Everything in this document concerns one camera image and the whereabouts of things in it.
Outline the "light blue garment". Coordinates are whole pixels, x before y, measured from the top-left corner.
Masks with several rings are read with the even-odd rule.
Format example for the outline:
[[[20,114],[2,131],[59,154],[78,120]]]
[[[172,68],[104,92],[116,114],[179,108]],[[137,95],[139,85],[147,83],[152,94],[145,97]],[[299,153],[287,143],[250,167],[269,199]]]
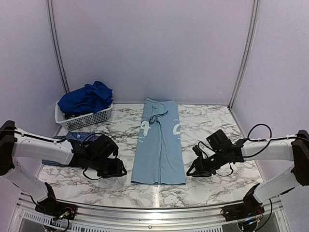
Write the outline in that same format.
[[[131,182],[144,185],[186,184],[175,101],[145,99]]]

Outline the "blue checked shirt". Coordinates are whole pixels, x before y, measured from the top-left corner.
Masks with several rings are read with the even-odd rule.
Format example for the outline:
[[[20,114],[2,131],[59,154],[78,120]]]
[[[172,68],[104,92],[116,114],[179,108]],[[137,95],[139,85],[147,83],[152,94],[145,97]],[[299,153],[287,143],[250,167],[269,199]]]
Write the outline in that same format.
[[[87,147],[91,142],[94,142],[96,139],[98,139],[103,133],[96,132],[96,133],[90,133],[90,132],[68,132],[66,135],[62,136],[55,136],[54,139],[58,140],[77,140],[79,142],[82,142],[85,147]],[[56,161],[52,160],[42,160],[42,164],[44,165],[50,165],[50,166],[59,166],[59,167],[79,167],[75,163],[73,164],[61,164]]]

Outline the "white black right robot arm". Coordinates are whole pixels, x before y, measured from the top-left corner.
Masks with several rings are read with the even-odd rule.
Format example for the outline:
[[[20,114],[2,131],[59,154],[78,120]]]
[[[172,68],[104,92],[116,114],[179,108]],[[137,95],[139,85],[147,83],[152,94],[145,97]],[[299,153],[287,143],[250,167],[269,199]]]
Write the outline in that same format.
[[[309,133],[306,130],[281,138],[242,138],[235,143],[222,130],[218,130],[207,141],[214,154],[204,158],[198,146],[194,146],[197,158],[187,171],[187,176],[211,177],[226,164],[251,160],[287,160],[293,163],[281,174],[251,187],[242,203],[223,207],[221,213],[226,221],[260,215],[265,211],[265,201],[309,184]]]

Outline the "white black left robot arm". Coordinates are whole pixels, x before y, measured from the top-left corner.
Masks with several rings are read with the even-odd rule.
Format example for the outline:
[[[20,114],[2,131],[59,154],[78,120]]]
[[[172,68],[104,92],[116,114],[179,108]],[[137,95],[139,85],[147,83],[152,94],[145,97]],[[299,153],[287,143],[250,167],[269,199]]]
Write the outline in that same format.
[[[94,133],[78,139],[71,135],[55,139],[26,132],[8,120],[0,127],[0,175],[26,192],[35,210],[56,218],[73,219],[77,206],[59,201],[50,184],[27,171],[19,158],[48,160],[68,167],[92,169],[98,179],[127,174],[118,158],[119,147],[108,136]]]

